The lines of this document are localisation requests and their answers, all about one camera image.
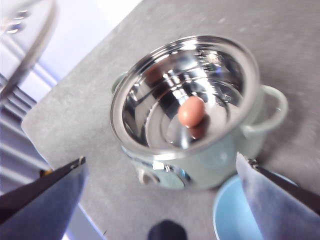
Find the shiny metal surface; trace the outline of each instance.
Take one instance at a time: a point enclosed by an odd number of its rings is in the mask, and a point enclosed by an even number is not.
[[[113,98],[112,127],[130,151],[183,157],[238,125],[258,87],[257,64],[243,46],[215,36],[182,38],[150,53],[127,73]],[[177,118],[189,96],[202,98],[207,114],[193,129]]]

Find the black object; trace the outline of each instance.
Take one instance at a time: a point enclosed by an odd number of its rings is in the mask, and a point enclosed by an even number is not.
[[[179,224],[164,220],[150,229],[148,240],[187,240],[187,234]]]
[[[60,240],[84,188],[81,157],[0,197],[0,239]]]

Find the countertop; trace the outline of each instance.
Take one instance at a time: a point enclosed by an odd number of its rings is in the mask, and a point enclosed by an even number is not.
[[[181,37],[241,42],[256,57],[261,82],[289,101],[286,120],[269,134],[258,162],[320,194],[319,13],[317,0],[144,0],[27,114],[22,127],[54,168],[86,156],[90,177],[80,203],[108,239],[146,239],[164,219],[182,225],[188,239],[216,239],[218,188],[139,184],[112,133],[112,83],[144,55]]]

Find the light blue bowl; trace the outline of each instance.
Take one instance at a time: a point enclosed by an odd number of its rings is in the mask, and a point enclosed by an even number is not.
[[[213,206],[213,227],[218,240],[263,240],[238,175],[228,179],[217,193]]]

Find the stainless steel pot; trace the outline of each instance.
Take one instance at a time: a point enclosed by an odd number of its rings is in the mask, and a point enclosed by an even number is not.
[[[236,153],[254,158],[288,110],[280,91],[260,84],[253,55],[218,36],[189,36],[154,50],[112,90],[111,125],[139,180],[171,189],[221,184],[235,171]],[[265,94],[277,99],[271,117]],[[193,130],[177,118],[189,96],[202,98],[207,114]]]

